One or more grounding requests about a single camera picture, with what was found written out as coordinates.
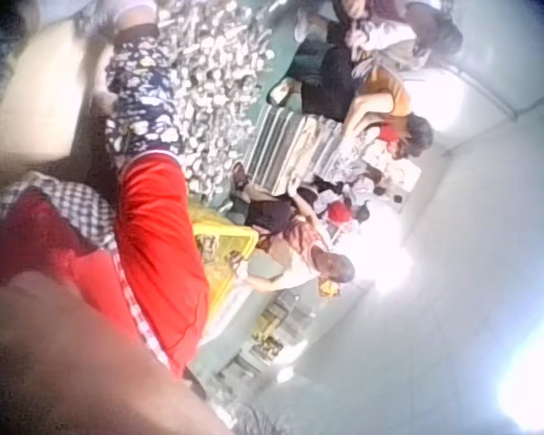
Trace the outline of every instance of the yellow basket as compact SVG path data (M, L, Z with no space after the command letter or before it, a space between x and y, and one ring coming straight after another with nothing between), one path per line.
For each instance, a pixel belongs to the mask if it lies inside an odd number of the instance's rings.
M234 279L234 272L229 266L229 255L233 251L248 258L256 247L258 233L249 227L234 225L216 211L200 204L189 203L189 215L193 223L193 234L218 237L216 260L205 265L209 281L209 320L218 313L228 297Z

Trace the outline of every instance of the sandal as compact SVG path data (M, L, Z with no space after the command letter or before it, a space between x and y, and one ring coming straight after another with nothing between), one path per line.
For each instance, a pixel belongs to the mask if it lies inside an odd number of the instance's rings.
M234 189L242 192L249 183L249 177L241 161L237 161L232 168L232 184Z
M267 103L272 104L273 106L282 106L290 97L292 93L292 82L294 79L290 77L285 77L282 79L272 91L268 94Z

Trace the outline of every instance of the light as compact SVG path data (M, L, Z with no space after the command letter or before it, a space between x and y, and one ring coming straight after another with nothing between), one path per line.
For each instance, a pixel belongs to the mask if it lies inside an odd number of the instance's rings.
M276 380L278 383L284 383L290 381L294 377L294 369L292 367L286 367L278 372Z
M544 322L512 359L500 406L524 430L544 430Z
M344 234L335 252L347 256L355 266L357 279L374 280L382 268L384 253L401 245L399 215L387 205L373 204L371 217L361 225L361 236Z
M381 294L387 294L403 283L411 272L413 260L402 248L383 252L374 283Z
M403 74L415 114L437 131L447 131L457 119L465 96L465 83L450 72L428 69Z
M274 359L274 364L291 364L296 361L305 348L308 346L308 340L303 340L296 346L287 346L280 351L278 356Z

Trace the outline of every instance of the orange shirt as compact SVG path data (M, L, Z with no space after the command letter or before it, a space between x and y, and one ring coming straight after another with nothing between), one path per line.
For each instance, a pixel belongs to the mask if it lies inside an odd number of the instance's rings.
M391 116L407 116L411 113L411 99L403 86L403 80L383 66L375 66L366 78L361 93L389 92L393 97Z

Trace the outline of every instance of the hair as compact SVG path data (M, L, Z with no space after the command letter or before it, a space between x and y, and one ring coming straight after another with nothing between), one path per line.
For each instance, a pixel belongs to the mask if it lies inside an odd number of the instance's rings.
M381 197L382 195L384 195L386 193L387 189L382 187L382 186L377 186L376 188L373 189L373 193L377 196L377 197Z
M461 50L463 35L453 20L446 14L437 13L434 18L437 34L432 43L432 50L443 56L451 56Z
M337 276L330 276L330 280L338 284L353 281L355 279L355 266L353 266L353 262L342 254L330 253L329 255L335 260L340 269L340 273Z
M366 206L366 203L356 210L355 219L359 224L366 222L370 217L371 212L369 211L369 207Z
M400 142L400 159L420 157L433 145L433 128L425 118L410 113L407 116L407 131L410 137Z
M375 186L383 180L383 172L376 167L366 164L366 173L364 174L368 179L370 179Z

